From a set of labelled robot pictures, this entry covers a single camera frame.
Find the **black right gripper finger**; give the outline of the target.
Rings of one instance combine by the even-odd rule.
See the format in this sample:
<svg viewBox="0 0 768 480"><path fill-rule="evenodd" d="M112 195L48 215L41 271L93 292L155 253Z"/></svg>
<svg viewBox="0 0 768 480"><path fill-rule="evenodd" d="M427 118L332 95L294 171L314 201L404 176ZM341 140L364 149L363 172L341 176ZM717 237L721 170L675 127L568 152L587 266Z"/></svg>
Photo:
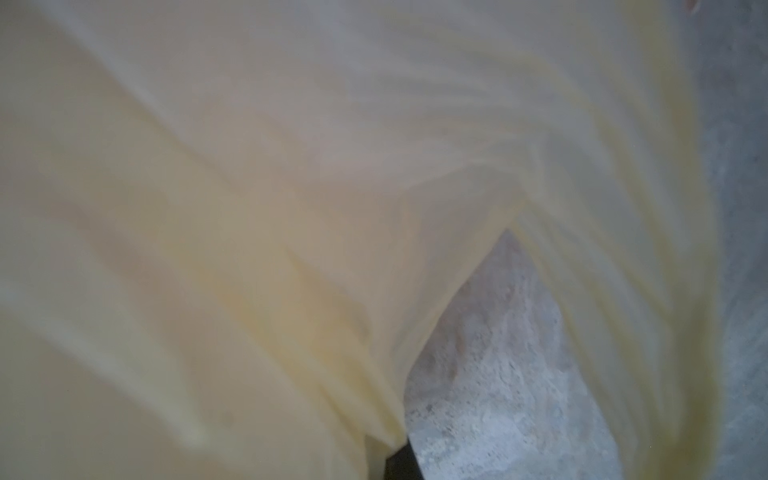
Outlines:
<svg viewBox="0 0 768 480"><path fill-rule="evenodd" d="M417 457L410 440L387 458L384 469L384 480L424 480Z"/></svg>

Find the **cream plastic fruit-print bag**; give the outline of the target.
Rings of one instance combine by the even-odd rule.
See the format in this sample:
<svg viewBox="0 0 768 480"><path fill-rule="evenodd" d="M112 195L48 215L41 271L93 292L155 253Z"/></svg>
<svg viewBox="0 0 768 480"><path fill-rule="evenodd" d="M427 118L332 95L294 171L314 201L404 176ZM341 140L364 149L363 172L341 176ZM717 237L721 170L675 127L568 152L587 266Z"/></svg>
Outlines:
<svg viewBox="0 0 768 480"><path fill-rule="evenodd" d="M5 1L1 475L379 479L511 231L624 476L701 479L698 133L664 1Z"/></svg>

